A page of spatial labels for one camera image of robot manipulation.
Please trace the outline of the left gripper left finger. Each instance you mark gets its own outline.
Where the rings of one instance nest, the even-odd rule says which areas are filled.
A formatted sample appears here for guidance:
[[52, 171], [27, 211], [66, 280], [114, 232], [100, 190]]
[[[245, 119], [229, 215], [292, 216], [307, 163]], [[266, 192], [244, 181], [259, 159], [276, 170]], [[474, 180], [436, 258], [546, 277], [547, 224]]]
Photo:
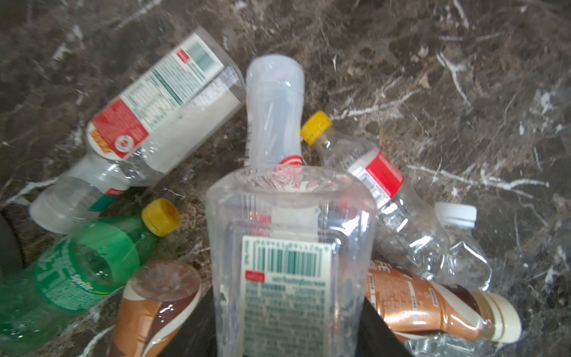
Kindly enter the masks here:
[[217, 356], [216, 319], [212, 288], [200, 300], [196, 309], [193, 310], [190, 317], [159, 356]]

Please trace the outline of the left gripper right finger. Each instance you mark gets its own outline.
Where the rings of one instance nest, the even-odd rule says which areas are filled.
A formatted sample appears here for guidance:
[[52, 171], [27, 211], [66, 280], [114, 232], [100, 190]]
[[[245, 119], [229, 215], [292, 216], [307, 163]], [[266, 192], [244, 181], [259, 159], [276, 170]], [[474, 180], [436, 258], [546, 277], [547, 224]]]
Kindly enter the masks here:
[[410, 357], [403, 343], [396, 338], [367, 299], [363, 303], [356, 356]]

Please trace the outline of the clear bottle red label yellow cap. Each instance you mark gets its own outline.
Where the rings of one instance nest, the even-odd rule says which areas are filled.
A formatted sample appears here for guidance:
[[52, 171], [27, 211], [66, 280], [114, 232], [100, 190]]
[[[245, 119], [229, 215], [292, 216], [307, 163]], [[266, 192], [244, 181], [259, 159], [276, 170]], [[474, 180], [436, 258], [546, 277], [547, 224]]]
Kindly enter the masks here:
[[378, 144], [340, 133], [324, 112], [310, 117], [301, 135], [325, 167], [351, 173], [372, 193], [378, 220], [376, 254], [428, 280], [443, 273], [449, 235]]

